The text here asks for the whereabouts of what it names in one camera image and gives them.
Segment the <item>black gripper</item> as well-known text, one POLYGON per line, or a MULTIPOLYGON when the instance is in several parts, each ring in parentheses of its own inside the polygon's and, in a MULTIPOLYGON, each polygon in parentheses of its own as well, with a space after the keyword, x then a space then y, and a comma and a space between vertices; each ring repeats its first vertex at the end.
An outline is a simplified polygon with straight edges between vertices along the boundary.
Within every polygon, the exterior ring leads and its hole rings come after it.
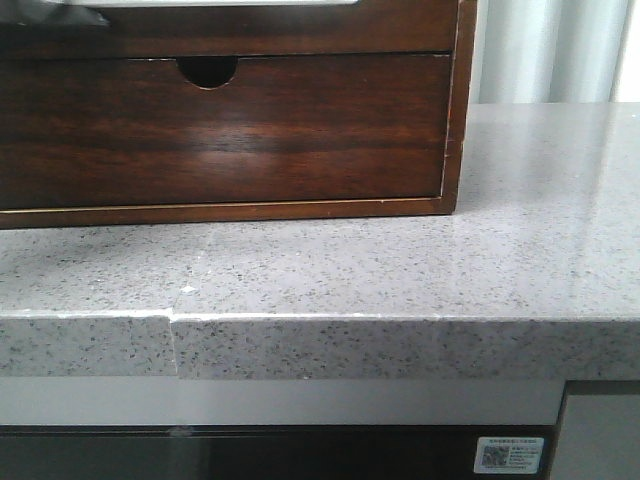
POLYGON ((106 28, 109 20, 98 11, 62 1, 4 0, 1 2, 1 24, 20 27, 98 27, 106 28))

